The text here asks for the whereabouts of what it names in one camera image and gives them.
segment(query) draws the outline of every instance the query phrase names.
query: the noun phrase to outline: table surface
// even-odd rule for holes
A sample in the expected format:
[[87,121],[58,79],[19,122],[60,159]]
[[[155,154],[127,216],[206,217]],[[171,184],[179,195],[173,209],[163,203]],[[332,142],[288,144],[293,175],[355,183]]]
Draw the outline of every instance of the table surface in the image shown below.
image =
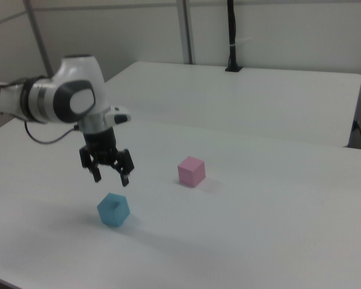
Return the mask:
[[341,147],[361,76],[138,62],[107,83],[135,118]]
[[[30,124],[52,139],[64,125]],[[361,151],[134,120],[115,128],[123,188],[81,168],[80,132],[52,146],[0,129],[0,279],[20,288],[361,288]],[[180,185],[177,165],[205,160]],[[120,228],[99,219],[127,196]]]

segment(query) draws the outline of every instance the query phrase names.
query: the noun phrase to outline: pink cube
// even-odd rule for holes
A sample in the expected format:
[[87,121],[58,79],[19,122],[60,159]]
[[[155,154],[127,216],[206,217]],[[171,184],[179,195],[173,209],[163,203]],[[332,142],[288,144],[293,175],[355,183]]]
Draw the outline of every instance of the pink cube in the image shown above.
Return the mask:
[[179,181],[195,188],[206,177],[205,162],[187,157],[178,165]]

